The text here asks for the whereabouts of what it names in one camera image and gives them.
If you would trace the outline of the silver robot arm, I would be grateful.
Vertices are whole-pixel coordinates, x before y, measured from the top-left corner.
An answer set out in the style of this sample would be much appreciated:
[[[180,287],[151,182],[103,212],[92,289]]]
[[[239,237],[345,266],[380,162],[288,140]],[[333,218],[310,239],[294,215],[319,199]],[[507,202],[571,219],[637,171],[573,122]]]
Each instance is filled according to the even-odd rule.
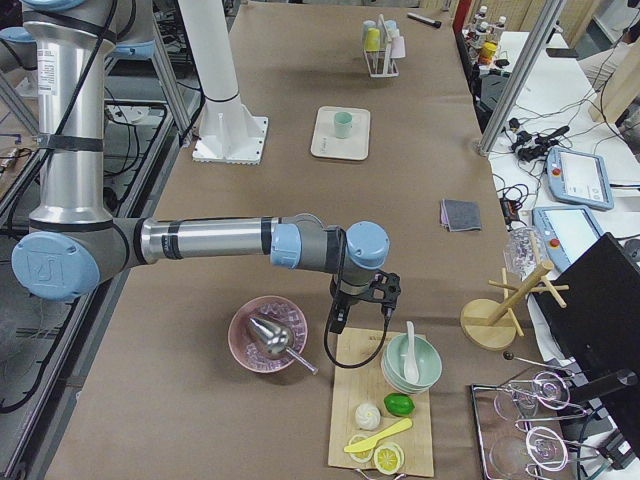
[[[371,208],[331,205],[293,163],[199,163],[176,154],[155,209],[117,216],[105,184],[105,61],[144,41],[149,1],[26,1],[25,30],[36,43],[39,202],[11,253],[16,280],[31,294],[72,301],[116,276],[157,266],[155,285],[176,274],[182,295],[209,306],[254,292],[298,270],[329,277],[328,329],[341,333],[363,305],[390,320],[401,289],[383,267],[390,240]]]

